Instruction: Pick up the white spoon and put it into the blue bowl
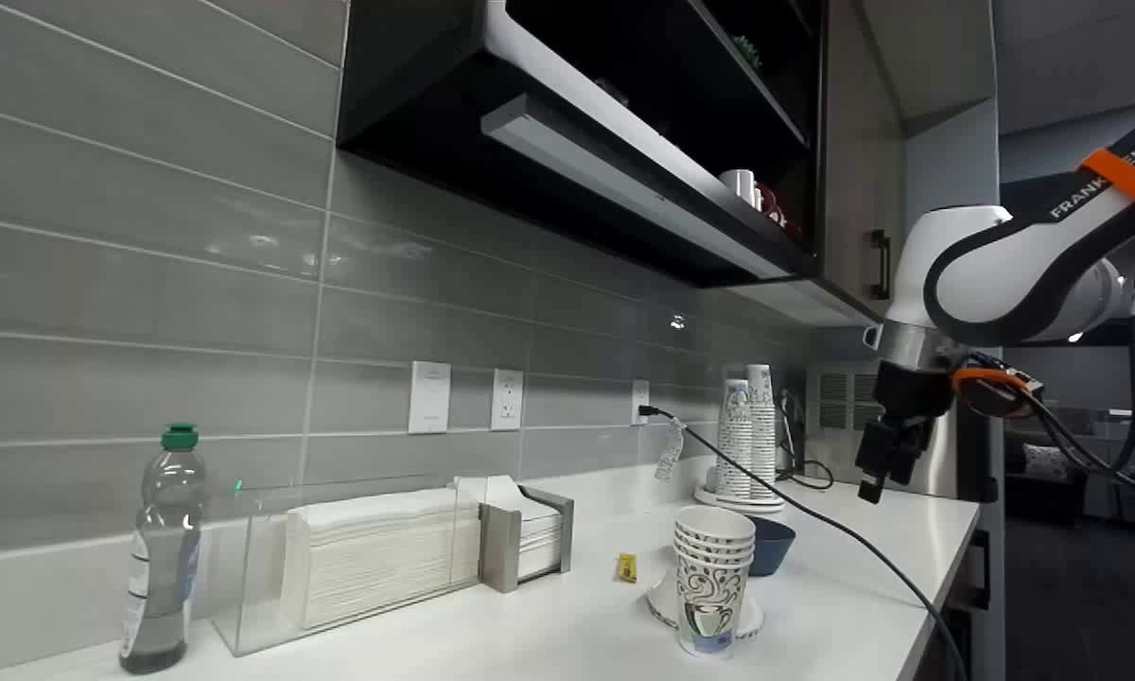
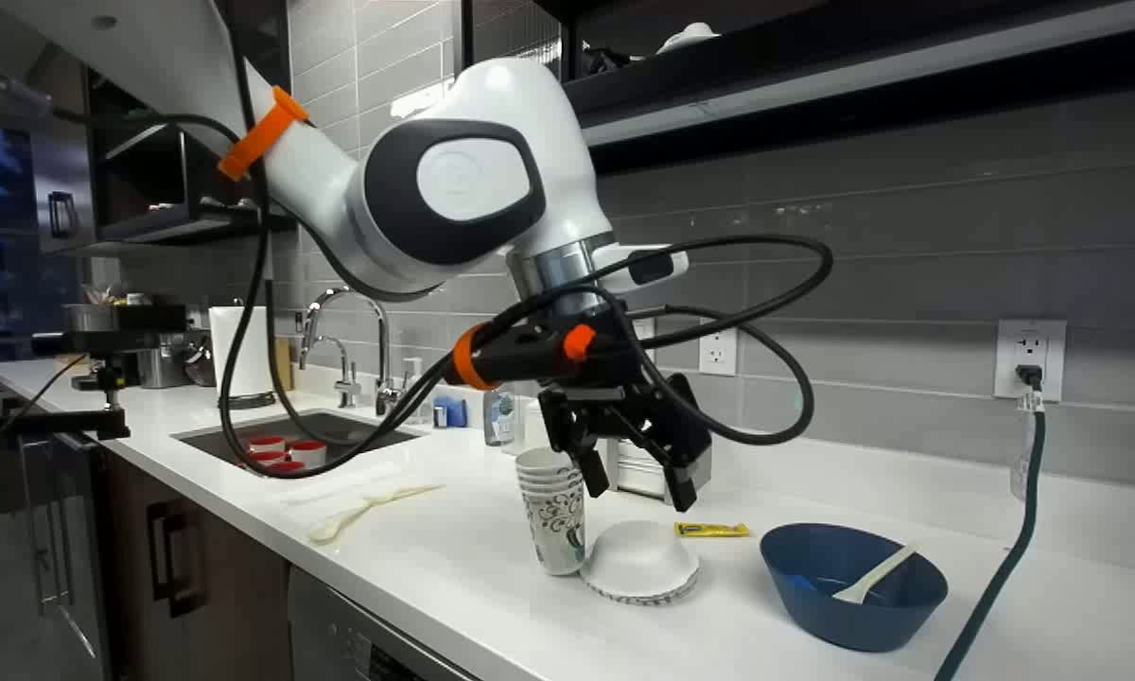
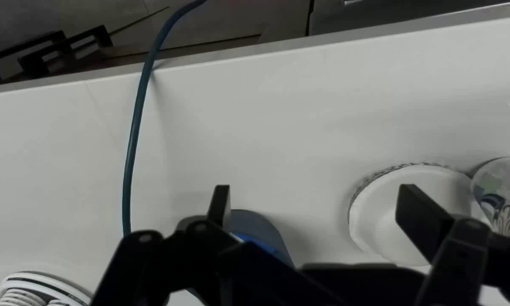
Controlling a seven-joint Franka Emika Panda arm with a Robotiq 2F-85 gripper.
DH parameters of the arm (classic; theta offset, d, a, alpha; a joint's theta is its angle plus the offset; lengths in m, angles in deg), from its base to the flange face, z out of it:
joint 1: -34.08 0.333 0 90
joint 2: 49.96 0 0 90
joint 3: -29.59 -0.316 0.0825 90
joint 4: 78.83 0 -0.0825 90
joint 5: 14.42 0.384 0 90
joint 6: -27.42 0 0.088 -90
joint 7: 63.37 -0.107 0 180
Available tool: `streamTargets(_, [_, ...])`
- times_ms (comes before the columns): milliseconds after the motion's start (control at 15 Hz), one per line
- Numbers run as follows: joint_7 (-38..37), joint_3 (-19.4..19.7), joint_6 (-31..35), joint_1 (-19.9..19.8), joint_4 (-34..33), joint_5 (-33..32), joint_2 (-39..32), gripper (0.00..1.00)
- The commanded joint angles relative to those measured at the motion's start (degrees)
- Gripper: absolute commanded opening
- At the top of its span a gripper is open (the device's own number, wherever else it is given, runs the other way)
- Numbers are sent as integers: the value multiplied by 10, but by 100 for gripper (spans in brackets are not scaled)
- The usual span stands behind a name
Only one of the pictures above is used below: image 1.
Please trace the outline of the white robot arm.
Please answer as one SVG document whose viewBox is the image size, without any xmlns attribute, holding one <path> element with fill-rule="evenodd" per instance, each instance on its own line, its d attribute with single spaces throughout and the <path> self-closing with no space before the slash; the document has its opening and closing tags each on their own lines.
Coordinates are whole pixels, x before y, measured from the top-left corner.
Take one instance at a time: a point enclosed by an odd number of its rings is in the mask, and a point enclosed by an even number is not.
<svg viewBox="0 0 1135 681">
<path fill-rule="evenodd" d="M 1107 257 L 1135 242 L 1135 130 L 1088 150 L 1049 194 L 934 207 L 905 237 L 877 330 L 877 415 L 856 464 L 860 497 L 907 483 L 930 424 L 967 402 L 984 415 L 1030 415 L 1036 383 L 988 348 L 1093 330 L 1121 296 Z"/>
</svg>

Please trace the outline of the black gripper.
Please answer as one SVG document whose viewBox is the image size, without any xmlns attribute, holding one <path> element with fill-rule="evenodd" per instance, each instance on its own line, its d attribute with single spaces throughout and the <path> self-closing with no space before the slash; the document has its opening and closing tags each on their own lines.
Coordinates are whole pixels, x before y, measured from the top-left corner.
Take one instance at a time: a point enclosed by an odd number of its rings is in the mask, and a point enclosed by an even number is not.
<svg viewBox="0 0 1135 681">
<path fill-rule="evenodd" d="M 930 424 L 953 405 L 950 380 L 941 371 L 907 371 L 881 364 L 873 380 L 877 415 L 863 429 L 860 497 L 877 504 L 886 483 L 907 483 L 919 453 L 928 451 Z"/>
</svg>

